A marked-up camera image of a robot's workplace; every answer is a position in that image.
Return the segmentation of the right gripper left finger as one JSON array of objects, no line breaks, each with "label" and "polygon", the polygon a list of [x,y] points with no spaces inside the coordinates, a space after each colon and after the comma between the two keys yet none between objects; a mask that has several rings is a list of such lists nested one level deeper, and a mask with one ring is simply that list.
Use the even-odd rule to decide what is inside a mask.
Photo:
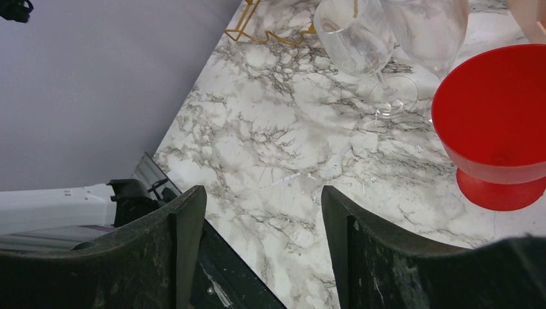
[{"label": "right gripper left finger", "polygon": [[2,308],[187,308],[207,193],[167,205],[71,250],[1,253]]}]

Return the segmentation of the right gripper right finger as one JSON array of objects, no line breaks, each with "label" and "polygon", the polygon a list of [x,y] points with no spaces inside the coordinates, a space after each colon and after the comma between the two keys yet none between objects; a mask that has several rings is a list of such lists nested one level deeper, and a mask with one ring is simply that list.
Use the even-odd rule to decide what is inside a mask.
[{"label": "right gripper right finger", "polygon": [[545,239],[477,249],[405,230],[326,185],[321,206],[341,308],[544,308]]}]

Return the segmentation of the red wine glass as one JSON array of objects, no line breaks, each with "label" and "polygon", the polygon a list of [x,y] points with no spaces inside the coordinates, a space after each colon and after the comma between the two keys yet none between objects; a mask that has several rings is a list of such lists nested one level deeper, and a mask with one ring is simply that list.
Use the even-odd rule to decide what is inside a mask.
[{"label": "red wine glass", "polygon": [[530,206],[545,191],[545,46],[480,53],[440,84],[433,126],[456,165],[457,184],[492,211]]}]

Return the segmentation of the clear wine glass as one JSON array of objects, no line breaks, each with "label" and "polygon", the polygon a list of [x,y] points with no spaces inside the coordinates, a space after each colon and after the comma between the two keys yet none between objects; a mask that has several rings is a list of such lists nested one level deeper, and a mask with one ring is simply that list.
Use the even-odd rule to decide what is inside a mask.
[{"label": "clear wine glass", "polygon": [[394,51],[394,36],[380,1],[321,1],[313,24],[339,71],[377,79],[368,99],[375,118],[399,118],[414,106],[418,99],[415,83],[407,77],[382,74]]},{"label": "clear wine glass", "polygon": [[440,80],[445,78],[466,38],[469,3],[431,0],[380,4],[405,54]]}]

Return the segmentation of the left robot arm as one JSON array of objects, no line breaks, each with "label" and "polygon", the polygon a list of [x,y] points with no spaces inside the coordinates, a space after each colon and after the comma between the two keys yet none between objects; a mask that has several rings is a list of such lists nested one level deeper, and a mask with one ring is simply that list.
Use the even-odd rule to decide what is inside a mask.
[{"label": "left robot arm", "polygon": [[176,193],[159,180],[136,179],[87,187],[1,192],[1,250],[70,249],[135,221],[169,203]]}]

